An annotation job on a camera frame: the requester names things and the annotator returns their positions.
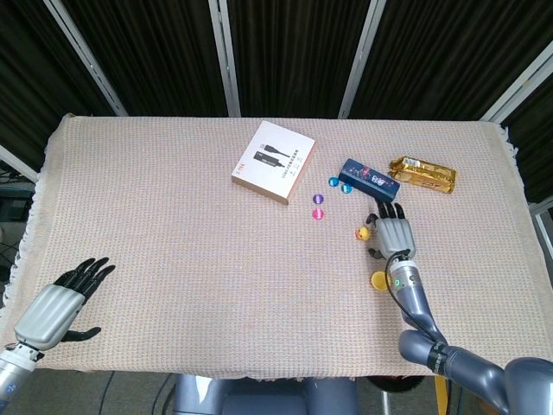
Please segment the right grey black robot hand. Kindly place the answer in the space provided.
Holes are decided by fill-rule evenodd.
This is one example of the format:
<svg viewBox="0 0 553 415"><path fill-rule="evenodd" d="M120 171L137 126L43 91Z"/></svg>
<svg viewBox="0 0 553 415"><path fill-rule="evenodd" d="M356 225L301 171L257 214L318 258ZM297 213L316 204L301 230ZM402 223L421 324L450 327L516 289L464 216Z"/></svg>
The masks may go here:
<svg viewBox="0 0 553 415"><path fill-rule="evenodd" d="M378 248L369 248L374 259L389 259L397 252L413 259L416 245L409 221L402 206L395 202L377 201L378 214L371 213L365 223L373 225L378 237Z"/></svg>

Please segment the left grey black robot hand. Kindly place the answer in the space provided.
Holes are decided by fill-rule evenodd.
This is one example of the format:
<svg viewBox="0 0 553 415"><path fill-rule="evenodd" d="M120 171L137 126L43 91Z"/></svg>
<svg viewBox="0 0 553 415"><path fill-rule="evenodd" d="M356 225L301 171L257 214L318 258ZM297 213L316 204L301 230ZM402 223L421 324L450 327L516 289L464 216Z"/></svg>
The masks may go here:
<svg viewBox="0 0 553 415"><path fill-rule="evenodd" d="M19 343L47 351L61 342L85 342L101 332L71 329L83 306L116 269L108 258L90 258L47 284L31 302L15 326Z"/></svg>

